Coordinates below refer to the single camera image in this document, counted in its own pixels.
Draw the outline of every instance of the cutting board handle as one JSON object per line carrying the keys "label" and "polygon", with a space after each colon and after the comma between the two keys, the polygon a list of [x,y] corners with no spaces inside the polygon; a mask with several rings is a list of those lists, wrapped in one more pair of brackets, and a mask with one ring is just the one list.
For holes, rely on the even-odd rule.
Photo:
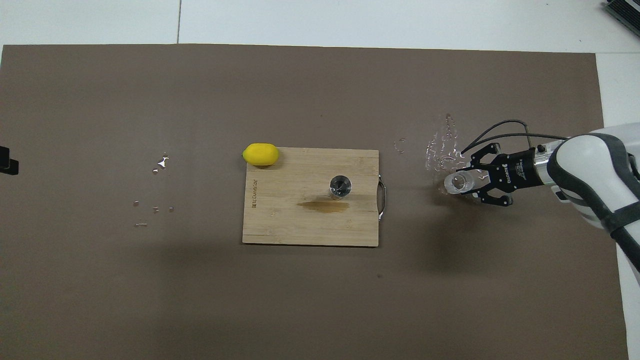
{"label": "cutting board handle", "polygon": [[382,215],[387,208],[387,187],[382,182],[382,175],[378,174],[378,189],[382,188],[382,209],[378,206],[378,221],[382,220]]}

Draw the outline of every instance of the wooden cutting board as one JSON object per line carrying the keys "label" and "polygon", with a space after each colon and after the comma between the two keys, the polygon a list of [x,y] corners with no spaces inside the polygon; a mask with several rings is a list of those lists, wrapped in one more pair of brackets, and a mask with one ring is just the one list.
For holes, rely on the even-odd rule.
{"label": "wooden cutting board", "polygon": [[[378,246],[378,151],[279,147],[269,167],[247,164],[243,243]],[[334,176],[351,180],[333,200]]]}

